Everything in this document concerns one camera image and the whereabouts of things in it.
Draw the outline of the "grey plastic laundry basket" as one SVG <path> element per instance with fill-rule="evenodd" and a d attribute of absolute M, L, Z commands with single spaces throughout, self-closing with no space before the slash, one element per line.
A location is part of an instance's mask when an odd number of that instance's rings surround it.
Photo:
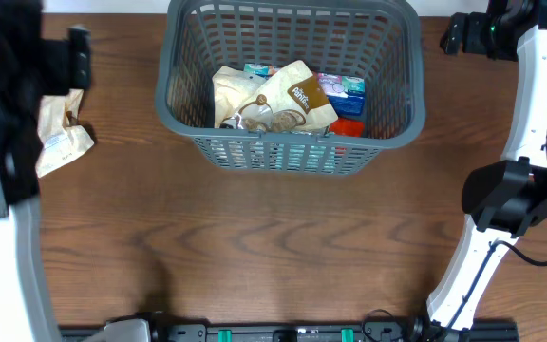
<path fill-rule="evenodd" d="M 215 128 L 213 75 L 248 63 L 303 61 L 366 84 L 359 137 Z M 160 54 L 155 108 L 227 169 L 350 175 L 424 128 L 424 65 L 417 12 L 404 0 L 173 1 Z"/>

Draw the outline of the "blue tissue multipack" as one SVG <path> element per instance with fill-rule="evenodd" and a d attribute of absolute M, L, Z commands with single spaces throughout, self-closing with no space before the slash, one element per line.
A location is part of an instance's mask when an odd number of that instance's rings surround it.
<path fill-rule="evenodd" d="M 366 93 L 362 78 L 317 72 L 313 75 L 337 114 L 351 117 L 362 114 Z"/>

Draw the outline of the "orange spaghetti packet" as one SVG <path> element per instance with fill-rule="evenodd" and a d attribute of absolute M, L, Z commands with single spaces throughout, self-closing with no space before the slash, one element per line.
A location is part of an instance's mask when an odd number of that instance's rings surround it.
<path fill-rule="evenodd" d="M 329 126 L 327 133 L 329 135 L 360 138 L 364 129 L 365 125 L 362 122 L 352 119 L 339 118 L 336 122 Z"/>

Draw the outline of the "brown and cream snack pouch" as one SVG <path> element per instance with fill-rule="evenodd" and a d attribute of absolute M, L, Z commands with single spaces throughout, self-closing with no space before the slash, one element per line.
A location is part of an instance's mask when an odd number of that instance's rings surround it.
<path fill-rule="evenodd" d="M 282 132 L 319 132 L 338 120 L 313 72 L 297 60 L 282 67 L 219 128 Z"/>

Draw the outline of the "mint green wipes packet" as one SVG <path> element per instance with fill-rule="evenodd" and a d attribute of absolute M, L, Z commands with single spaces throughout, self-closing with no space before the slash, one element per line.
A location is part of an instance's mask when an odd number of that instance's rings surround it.
<path fill-rule="evenodd" d="M 269 166 L 278 171 L 332 174 L 345 152 L 340 147 L 272 143 Z"/>

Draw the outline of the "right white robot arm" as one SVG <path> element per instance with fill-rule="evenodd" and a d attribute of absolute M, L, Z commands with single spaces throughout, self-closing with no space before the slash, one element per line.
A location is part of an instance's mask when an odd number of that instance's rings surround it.
<path fill-rule="evenodd" d="M 467 177 L 460 243 L 411 334 L 423 341 L 468 341 L 478 337 L 475 310 L 507 252 L 547 267 L 547 260 L 516 246 L 547 219 L 547 0 L 491 1 L 485 12 L 455 13 L 441 47 L 447 55 L 463 51 L 519 65 L 509 138 L 499 161 Z"/>

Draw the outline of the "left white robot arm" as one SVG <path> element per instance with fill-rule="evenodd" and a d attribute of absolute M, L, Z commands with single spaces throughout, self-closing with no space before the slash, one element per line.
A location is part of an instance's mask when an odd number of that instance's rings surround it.
<path fill-rule="evenodd" d="M 91 86 L 89 32 L 42 36 L 41 0 L 0 1 L 0 341 L 62 341 L 40 252 L 45 96 Z"/>

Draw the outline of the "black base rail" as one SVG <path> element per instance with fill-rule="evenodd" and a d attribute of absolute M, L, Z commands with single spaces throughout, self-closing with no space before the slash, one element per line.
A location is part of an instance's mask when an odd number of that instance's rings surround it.
<path fill-rule="evenodd" d="M 475 341 L 519 342 L 516 323 L 477 320 L 468 331 L 445 332 L 422 317 L 396 318 L 377 310 L 360 323 L 286 325 L 175 324 L 162 313 L 137 313 L 109 320 L 102 327 L 63 327 L 64 341 L 161 342 L 366 342 Z"/>

